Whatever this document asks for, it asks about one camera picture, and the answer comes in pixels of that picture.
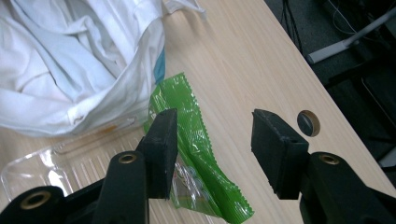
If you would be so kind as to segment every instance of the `green plastic bag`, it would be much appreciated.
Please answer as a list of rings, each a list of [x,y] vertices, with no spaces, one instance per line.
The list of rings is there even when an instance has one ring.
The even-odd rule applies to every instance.
[[[222,217],[229,223],[242,223],[253,216],[240,189],[217,165],[201,110],[184,74],[164,80],[151,94],[145,130],[168,108],[177,109],[178,157],[171,192],[174,205]]]

